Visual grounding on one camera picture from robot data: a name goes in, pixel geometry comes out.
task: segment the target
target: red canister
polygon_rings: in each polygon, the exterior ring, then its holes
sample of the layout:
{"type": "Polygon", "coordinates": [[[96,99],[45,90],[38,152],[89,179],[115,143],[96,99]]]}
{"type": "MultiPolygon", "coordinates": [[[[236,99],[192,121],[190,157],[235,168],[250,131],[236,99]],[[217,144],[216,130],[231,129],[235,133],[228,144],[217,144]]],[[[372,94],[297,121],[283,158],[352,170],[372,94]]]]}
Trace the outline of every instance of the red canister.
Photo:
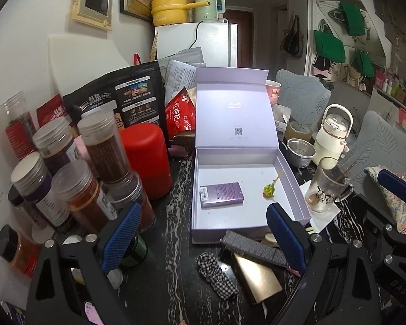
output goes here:
{"type": "Polygon", "coordinates": [[[153,123],[139,123],[124,129],[120,136],[131,167],[140,175],[149,199],[166,195],[173,182],[161,128],[153,123]]]}

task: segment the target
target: small purple box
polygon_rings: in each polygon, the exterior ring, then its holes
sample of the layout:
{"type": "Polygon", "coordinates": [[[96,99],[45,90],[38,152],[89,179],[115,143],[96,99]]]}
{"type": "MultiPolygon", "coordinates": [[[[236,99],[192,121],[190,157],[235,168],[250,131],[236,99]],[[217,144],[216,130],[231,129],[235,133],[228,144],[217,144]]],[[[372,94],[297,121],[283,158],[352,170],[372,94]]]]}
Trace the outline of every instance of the small purple box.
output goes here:
{"type": "Polygon", "coordinates": [[[239,204],[244,201],[238,182],[200,187],[202,208],[239,204]]]}

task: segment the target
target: checkered fabric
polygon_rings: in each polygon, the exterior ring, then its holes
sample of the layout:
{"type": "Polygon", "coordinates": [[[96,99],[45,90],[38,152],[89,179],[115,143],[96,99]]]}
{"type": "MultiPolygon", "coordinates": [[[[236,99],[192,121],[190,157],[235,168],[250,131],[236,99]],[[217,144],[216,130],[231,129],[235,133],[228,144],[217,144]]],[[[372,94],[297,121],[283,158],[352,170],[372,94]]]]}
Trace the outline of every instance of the checkered fabric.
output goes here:
{"type": "Polygon", "coordinates": [[[197,265],[199,272],[223,300],[238,293],[234,283],[222,272],[213,253],[204,252],[200,254],[197,258],[197,265]]]}

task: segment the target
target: green bag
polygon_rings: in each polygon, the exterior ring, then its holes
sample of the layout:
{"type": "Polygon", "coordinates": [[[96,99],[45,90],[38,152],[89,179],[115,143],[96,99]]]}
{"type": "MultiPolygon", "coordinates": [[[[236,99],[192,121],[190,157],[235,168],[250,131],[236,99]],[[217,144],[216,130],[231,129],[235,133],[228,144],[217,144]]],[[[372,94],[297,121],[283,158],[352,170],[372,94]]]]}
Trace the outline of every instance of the green bag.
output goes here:
{"type": "Polygon", "coordinates": [[[347,23],[349,24],[349,27],[347,28],[347,34],[353,37],[364,35],[364,18],[362,17],[359,7],[351,5],[345,1],[340,2],[340,7],[346,15],[347,23]]]}
{"type": "Polygon", "coordinates": [[[314,31],[316,51],[319,56],[325,57],[332,62],[346,62],[346,54],[342,41],[332,35],[331,28],[324,19],[319,24],[319,30],[314,31]]]}
{"type": "Polygon", "coordinates": [[[353,60],[352,66],[362,75],[366,77],[374,77],[375,70],[371,64],[370,57],[364,51],[355,51],[355,59],[353,60]]]}

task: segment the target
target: glass mug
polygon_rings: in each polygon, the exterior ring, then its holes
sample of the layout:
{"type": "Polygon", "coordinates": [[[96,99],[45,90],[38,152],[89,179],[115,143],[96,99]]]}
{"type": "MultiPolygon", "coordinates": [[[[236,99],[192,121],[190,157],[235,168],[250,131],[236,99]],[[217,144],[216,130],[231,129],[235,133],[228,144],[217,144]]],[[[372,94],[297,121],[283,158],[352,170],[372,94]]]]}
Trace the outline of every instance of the glass mug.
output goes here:
{"type": "Polygon", "coordinates": [[[341,202],[353,193],[350,173],[346,171],[347,167],[337,159],[321,159],[305,194],[305,201],[312,211],[323,213],[332,203],[341,202]]]}

